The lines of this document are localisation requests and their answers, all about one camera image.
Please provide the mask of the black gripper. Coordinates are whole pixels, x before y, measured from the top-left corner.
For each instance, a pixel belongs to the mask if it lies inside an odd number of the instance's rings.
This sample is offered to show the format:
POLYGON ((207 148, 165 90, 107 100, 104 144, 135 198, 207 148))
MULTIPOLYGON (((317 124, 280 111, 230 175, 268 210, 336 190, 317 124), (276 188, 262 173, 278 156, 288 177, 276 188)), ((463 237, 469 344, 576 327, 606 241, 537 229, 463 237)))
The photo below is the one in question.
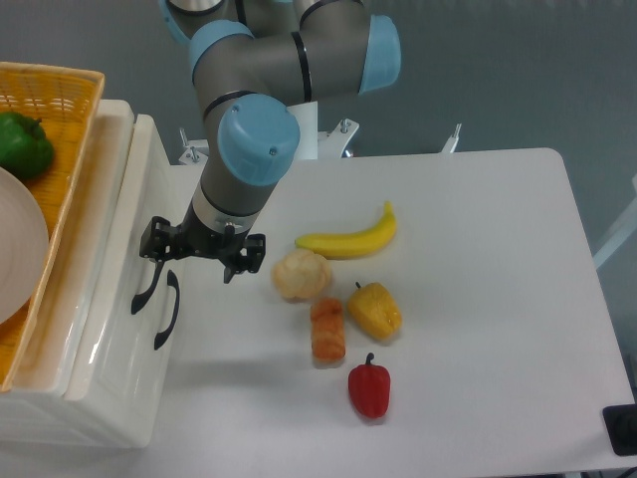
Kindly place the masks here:
POLYGON ((179 226, 153 216, 141 235, 139 256, 156 266, 187 257, 216 259, 224 265, 224 283, 229 284, 236 275, 259 272, 266 256, 266 235, 215 232, 189 206, 179 226))

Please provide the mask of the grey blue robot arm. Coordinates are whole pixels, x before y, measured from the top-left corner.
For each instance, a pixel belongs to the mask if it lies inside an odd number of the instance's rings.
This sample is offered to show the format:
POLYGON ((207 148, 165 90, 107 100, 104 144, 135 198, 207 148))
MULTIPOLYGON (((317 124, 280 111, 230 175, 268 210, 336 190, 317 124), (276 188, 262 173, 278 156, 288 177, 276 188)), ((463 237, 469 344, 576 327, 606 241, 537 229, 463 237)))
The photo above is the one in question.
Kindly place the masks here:
POLYGON ((266 239, 253 225, 291 167, 301 140, 292 107, 394 84, 394 22, 360 1, 164 1, 162 17, 186 44, 209 148, 183 220, 154 217, 141 257, 257 272, 266 239))

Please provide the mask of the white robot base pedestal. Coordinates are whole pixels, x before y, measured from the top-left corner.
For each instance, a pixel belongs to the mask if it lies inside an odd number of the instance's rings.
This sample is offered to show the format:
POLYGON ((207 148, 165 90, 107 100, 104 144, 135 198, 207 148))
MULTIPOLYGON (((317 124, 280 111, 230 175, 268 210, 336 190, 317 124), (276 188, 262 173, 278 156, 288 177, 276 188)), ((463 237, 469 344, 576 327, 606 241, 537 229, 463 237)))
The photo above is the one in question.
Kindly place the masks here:
POLYGON ((300 127, 300 142, 294 160, 347 157, 347 147, 359 130, 353 119, 342 119, 332 131, 319 131, 316 102, 288 107, 300 127))

